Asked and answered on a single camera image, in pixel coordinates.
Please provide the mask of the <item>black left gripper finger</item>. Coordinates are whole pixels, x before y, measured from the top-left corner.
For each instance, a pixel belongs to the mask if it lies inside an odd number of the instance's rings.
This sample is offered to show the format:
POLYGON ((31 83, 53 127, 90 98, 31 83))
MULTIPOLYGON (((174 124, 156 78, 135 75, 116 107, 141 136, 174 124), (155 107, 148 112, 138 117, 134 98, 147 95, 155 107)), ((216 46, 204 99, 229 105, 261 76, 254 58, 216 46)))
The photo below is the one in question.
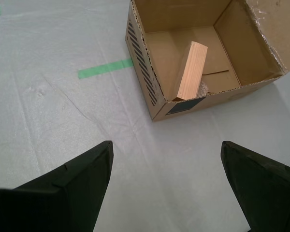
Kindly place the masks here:
POLYGON ((0 188, 0 232, 91 232, 111 177, 113 143, 104 141, 13 189, 0 188))
POLYGON ((224 141, 221 160, 252 232, 290 232, 290 167, 224 141))

